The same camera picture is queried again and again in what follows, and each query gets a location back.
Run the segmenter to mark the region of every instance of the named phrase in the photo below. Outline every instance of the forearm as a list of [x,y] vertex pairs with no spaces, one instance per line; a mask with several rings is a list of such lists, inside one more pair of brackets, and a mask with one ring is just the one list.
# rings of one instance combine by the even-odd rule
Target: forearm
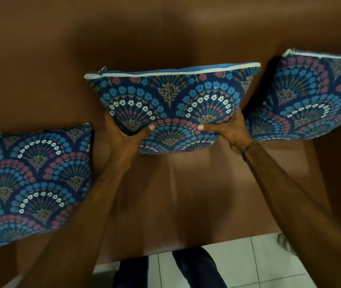
[[341,287],[341,224],[261,146],[245,154],[265,200],[318,287]]
[[83,287],[92,274],[124,174],[110,159],[80,207],[54,235],[19,287]]

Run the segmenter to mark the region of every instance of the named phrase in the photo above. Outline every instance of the bracelet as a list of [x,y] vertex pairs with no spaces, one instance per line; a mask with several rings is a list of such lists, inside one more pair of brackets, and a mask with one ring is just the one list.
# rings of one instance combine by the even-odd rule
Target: bracelet
[[256,144],[258,144],[258,145],[260,145],[258,142],[253,142],[253,143],[251,143],[250,145],[248,145],[246,148],[245,148],[245,150],[242,152],[242,157],[243,157],[243,160],[245,161],[245,153],[247,152],[247,150],[249,150],[252,146],[254,146],[254,145],[256,145]]

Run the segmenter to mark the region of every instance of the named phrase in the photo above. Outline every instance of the cushion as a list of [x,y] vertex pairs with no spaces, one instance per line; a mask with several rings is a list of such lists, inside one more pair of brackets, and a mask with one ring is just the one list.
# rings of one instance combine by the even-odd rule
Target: cushion
[[245,117],[255,140],[313,139],[341,124],[341,56],[289,49],[258,107]]
[[57,230],[85,197],[91,130],[0,133],[0,247]]
[[85,78],[124,133],[157,126],[139,154],[169,154],[212,145],[218,134],[200,133],[197,125],[229,120],[259,70],[253,62],[147,72],[101,70]]

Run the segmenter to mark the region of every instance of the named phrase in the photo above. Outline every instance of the hand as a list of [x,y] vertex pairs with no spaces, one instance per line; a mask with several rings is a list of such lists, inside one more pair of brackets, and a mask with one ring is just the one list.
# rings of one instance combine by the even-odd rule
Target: hand
[[128,136],[119,129],[109,111],[106,110],[104,112],[104,128],[110,145],[109,160],[118,164],[124,171],[127,171],[139,149],[141,141],[148,137],[155,129],[155,125],[151,124],[143,128],[139,133]]
[[240,108],[237,108],[231,120],[226,123],[200,124],[197,129],[220,133],[236,154],[241,154],[248,145],[255,141],[248,133]]

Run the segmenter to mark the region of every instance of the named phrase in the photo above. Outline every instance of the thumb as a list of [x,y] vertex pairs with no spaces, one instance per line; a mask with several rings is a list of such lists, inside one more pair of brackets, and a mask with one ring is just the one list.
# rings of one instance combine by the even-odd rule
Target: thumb
[[197,126],[198,130],[202,131],[216,131],[221,132],[222,128],[220,124],[200,124]]
[[139,133],[137,133],[135,137],[140,142],[143,139],[146,139],[150,135],[150,133],[155,129],[155,127],[156,126],[153,124],[148,125],[147,127],[144,127]]

